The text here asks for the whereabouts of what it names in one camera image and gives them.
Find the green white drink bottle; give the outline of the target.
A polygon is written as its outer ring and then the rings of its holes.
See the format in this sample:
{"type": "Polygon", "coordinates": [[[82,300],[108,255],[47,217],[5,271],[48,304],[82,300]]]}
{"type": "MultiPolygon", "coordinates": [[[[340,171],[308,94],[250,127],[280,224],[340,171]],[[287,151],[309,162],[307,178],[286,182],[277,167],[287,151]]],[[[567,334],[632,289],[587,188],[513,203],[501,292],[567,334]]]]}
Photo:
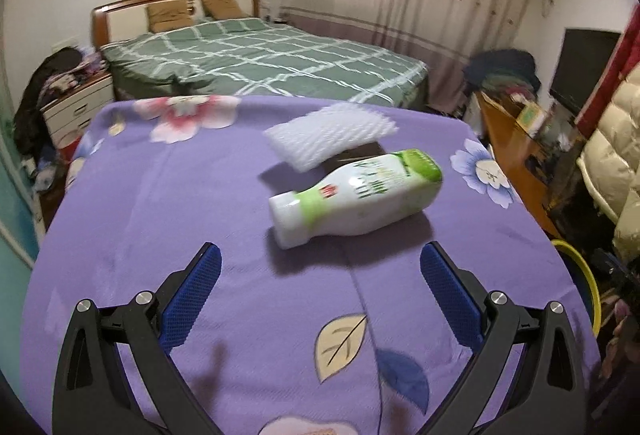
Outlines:
{"type": "Polygon", "coordinates": [[[273,234],[285,250],[315,237],[366,235],[422,212],[443,182],[437,163],[418,149],[364,158],[304,191],[270,198],[273,234]]]}

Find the white foam fruit net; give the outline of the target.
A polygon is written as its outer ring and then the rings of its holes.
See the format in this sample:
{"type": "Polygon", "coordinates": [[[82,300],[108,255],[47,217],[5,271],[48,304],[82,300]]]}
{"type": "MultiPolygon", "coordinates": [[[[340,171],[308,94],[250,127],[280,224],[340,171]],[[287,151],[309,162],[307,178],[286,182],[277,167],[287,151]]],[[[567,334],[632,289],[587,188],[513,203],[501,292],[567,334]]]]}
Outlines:
{"type": "Polygon", "coordinates": [[[305,173],[346,150],[395,134],[397,129],[381,112],[341,102],[271,126],[264,136],[280,160],[305,173]]]}

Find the yellow rimmed trash bin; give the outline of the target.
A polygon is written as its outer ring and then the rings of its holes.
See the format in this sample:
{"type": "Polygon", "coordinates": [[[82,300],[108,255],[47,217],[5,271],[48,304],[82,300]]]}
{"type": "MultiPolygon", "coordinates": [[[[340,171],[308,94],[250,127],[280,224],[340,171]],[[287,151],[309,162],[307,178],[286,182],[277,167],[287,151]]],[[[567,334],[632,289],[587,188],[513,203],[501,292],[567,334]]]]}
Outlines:
{"type": "Polygon", "coordinates": [[[573,245],[561,239],[552,239],[551,243],[570,273],[582,303],[588,311],[593,335],[597,337],[602,325],[602,307],[596,278],[582,254],[573,245]]]}

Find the purple floral tablecloth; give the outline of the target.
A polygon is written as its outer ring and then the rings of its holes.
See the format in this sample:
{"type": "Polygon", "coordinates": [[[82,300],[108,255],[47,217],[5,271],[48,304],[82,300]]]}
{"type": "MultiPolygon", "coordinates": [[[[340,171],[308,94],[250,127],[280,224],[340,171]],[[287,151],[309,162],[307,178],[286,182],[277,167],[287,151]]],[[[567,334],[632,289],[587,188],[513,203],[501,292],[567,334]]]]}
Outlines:
{"type": "Polygon", "coordinates": [[[437,241],[488,290],[515,303],[562,303],[586,372],[599,363],[589,316],[562,259],[523,203],[470,174],[472,130],[392,110],[386,151],[420,149],[442,169],[436,201],[367,236],[318,238],[283,251],[270,196],[313,186],[273,153],[265,130],[316,100],[247,97],[235,121],[169,142],[160,106],[107,106],[29,281],[21,329],[22,400],[48,429],[58,352],[81,299],[127,303],[155,290],[205,242],[221,276],[186,343],[171,354],[227,434],[413,434],[470,358],[419,269],[437,241]]]}

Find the cream puffer jacket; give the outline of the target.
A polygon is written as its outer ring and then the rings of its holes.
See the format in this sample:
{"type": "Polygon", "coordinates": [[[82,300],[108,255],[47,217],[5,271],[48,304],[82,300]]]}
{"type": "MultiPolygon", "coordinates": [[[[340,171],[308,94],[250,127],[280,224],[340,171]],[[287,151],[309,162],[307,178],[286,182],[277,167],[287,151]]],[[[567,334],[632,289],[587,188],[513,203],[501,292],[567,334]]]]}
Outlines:
{"type": "Polygon", "coordinates": [[[613,245],[629,263],[639,256],[639,70],[617,87],[577,165],[594,203],[615,225],[613,245]]]}

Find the red bucket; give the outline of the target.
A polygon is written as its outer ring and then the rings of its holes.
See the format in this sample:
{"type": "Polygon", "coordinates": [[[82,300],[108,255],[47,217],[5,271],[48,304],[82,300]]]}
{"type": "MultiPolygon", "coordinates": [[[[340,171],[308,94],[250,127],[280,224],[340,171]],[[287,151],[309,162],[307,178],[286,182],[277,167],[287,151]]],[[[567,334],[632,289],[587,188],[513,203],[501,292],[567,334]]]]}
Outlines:
{"type": "Polygon", "coordinates": [[[58,152],[60,152],[61,158],[66,164],[70,164],[73,160],[73,156],[81,142],[81,138],[81,132],[73,130],[73,132],[68,132],[58,140],[58,152]]]}

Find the white nightstand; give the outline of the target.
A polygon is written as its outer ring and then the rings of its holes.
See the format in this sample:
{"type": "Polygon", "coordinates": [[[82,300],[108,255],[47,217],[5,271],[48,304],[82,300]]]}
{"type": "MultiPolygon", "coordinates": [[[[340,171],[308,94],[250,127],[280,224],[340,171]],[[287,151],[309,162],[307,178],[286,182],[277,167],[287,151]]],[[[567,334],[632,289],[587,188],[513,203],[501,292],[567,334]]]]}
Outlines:
{"type": "Polygon", "coordinates": [[[113,101],[112,76],[108,72],[102,72],[47,104],[42,109],[42,115],[55,147],[60,147],[61,141],[68,134],[82,134],[93,117],[113,101]]]}

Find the brown plastic tray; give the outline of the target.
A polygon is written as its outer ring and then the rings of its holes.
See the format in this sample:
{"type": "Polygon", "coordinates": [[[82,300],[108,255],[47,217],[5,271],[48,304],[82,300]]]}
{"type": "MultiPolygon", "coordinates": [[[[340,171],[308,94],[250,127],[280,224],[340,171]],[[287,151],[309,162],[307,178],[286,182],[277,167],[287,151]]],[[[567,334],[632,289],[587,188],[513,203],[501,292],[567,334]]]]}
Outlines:
{"type": "Polygon", "coordinates": [[[385,154],[385,150],[378,142],[369,142],[331,156],[331,158],[328,158],[322,163],[322,166],[326,170],[333,170],[348,163],[365,160],[366,158],[374,158],[382,154],[385,154]]]}

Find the pile of folded clothes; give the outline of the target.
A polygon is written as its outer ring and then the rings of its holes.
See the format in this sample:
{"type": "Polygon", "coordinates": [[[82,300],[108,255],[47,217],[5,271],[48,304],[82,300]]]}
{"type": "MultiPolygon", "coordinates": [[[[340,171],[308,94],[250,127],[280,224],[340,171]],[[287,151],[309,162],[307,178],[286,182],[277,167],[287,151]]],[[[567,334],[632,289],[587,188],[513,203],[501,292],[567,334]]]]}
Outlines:
{"type": "Polygon", "coordinates": [[[519,87],[527,99],[533,100],[541,86],[534,57],[525,50],[506,48],[482,51],[463,68],[463,94],[475,91],[506,92],[519,87]]]}

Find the black television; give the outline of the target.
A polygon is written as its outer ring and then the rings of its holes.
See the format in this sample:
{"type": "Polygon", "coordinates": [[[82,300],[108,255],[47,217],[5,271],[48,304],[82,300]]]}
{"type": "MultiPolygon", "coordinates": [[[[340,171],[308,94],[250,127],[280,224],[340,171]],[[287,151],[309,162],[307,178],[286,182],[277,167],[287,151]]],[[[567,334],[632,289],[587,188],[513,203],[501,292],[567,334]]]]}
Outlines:
{"type": "Polygon", "coordinates": [[[570,114],[577,116],[589,99],[619,39],[620,33],[613,31],[565,30],[549,94],[570,114]]]}

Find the green plaid bed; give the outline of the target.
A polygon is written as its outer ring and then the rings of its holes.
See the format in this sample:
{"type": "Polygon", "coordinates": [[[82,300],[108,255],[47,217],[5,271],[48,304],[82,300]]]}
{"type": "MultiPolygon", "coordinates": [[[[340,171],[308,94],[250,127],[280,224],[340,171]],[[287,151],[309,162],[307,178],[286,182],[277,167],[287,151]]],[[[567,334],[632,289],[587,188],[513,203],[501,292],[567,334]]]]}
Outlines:
{"type": "Polygon", "coordinates": [[[414,109],[427,82],[420,60],[258,18],[145,33],[101,52],[129,99],[282,96],[414,109]]]}

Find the wooden headboard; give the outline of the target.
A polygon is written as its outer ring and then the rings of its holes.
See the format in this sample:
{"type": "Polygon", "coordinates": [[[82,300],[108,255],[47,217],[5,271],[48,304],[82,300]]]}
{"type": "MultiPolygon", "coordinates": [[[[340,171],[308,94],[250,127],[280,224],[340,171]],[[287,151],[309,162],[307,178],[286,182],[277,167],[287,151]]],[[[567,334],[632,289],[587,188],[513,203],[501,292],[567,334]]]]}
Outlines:
{"type": "Polygon", "coordinates": [[[145,33],[178,30],[204,17],[260,17],[259,0],[119,0],[91,13],[93,47],[136,38],[145,33]]]}

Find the brown pillow left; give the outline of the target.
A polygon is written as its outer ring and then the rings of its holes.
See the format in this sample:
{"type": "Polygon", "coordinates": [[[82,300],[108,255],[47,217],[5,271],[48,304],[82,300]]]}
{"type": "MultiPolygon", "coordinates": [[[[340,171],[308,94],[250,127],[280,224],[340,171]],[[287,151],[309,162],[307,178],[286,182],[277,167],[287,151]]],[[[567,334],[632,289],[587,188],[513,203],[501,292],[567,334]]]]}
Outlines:
{"type": "Polygon", "coordinates": [[[168,32],[194,25],[187,0],[151,2],[146,6],[149,30],[152,33],[168,32]]]}

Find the brown pillow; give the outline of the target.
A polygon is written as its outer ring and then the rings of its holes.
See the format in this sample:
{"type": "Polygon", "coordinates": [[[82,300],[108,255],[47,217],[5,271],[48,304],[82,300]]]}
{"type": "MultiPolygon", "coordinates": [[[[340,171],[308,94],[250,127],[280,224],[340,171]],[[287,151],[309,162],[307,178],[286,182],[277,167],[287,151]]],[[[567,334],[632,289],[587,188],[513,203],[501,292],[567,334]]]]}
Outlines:
{"type": "Polygon", "coordinates": [[[241,19],[246,13],[236,0],[200,0],[205,13],[215,20],[241,19]]]}
{"type": "Polygon", "coordinates": [[[146,6],[149,30],[152,33],[168,32],[194,25],[187,0],[151,2],[146,6]]]}

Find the brown pillow right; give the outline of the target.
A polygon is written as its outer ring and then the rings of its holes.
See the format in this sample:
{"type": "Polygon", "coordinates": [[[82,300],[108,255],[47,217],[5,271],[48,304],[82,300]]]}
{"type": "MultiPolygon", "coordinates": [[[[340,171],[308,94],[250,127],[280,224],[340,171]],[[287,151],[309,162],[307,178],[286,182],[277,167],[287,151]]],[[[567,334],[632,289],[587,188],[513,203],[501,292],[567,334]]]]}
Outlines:
{"type": "Polygon", "coordinates": [[[205,13],[215,20],[241,19],[246,13],[236,0],[200,0],[205,13]]]}

